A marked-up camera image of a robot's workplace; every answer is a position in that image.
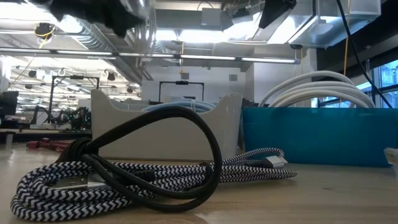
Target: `white cable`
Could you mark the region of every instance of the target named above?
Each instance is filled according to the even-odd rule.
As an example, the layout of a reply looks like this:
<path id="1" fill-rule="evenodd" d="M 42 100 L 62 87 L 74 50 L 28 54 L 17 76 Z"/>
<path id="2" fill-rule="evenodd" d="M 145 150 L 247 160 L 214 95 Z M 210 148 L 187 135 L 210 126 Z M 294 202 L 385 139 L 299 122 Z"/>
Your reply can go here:
<path id="1" fill-rule="evenodd" d="M 267 95 L 264 97 L 264 99 L 261 101 L 261 103 L 259 104 L 259 107 L 263 107 L 264 104 L 266 103 L 266 101 L 276 92 L 278 92 L 279 90 L 293 84 L 296 82 L 299 82 L 301 80 L 307 79 L 307 78 L 313 78 L 313 77 L 331 77 L 331 78 L 336 78 L 338 80 L 341 80 L 345 83 L 349 83 L 354 85 L 354 83 L 347 78 L 346 76 L 337 73 L 337 72 L 331 72 L 331 71 L 318 71 L 318 72 L 311 72 L 311 73 L 306 73 L 303 75 L 299 75 L 296 76 L 294 78 L 291 78 L 289 80 L 284 81 L 283 83 L 277 85 L 275 88 L 273 88 L 270 92 L 267 93 Z"/>
<path id="2" fill-rule="evenodd" d="M 346 76 L 330 71 L 312 72 L 297 77 L 291 78 L 273 88 L 264 99 L 261 101 L 259 107 L 263 107 L 265 102 L 276 92 L 281 89 L 295 84 L 304 79 L 313 77 L 331 77 L 341 82 L 325 81 L 325 82 L 310 82 L 294 86 L 284 91 L 278 96 L 270 107 L 290 106 L 303 100 L 308 100 L 317 97 L 334 96 L 352 102 L 351 106 L 358 106 L 363 108 L 375 108 L 373 101 L 364 94 L 361 90 L 356 88 L 353 82 Z"/>

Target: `blue box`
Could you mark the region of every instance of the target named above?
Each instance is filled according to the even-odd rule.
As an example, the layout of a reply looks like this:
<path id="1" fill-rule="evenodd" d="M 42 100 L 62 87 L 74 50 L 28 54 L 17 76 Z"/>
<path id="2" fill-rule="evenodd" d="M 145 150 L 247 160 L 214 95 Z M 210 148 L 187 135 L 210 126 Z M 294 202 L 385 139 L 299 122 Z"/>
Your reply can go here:
<path id="1" fill-rule="evenodd" d="M 291 163 L 389 167 L 398 148 L 398 109 L 245 108 L 246 151 L 277 147 Z"/>

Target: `white bin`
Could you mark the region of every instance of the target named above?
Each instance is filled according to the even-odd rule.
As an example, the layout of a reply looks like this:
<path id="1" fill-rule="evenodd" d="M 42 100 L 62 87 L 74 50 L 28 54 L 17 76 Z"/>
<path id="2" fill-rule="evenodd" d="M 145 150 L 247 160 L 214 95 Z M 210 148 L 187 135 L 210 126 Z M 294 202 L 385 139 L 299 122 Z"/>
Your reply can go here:
<path id="1" fill-rule="evenodd" d="M 241 105 L 242 95 L 231 93 L 223 97 L 211 111 L 199 113 L 215 135 L 223 159 L 237 154 Z M 146 113 L 141 111 L 142 105 L 124 106 L 128 110 L 119 108 L 123 106 L 111 103 L 103 92 L 91 91 L 93 138 Z M 102 147 L 99 154 L 109 159 L 176 161 L 213 159 L 205 135 L 195 124 L 184 118 L 169 118 L 147 125 Z"/>

